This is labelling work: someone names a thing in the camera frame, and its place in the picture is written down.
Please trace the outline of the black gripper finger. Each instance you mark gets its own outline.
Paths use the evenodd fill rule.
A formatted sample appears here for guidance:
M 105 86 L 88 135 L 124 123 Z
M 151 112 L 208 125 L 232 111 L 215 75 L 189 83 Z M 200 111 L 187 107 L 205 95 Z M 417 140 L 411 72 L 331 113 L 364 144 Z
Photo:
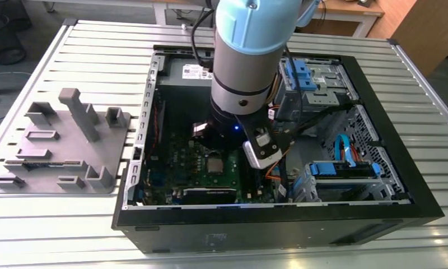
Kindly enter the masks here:
M 192 124 L 191 139 L 199 142 L 203 146 L 208 146 L 211 134 L 207 122 L 196 122 Z

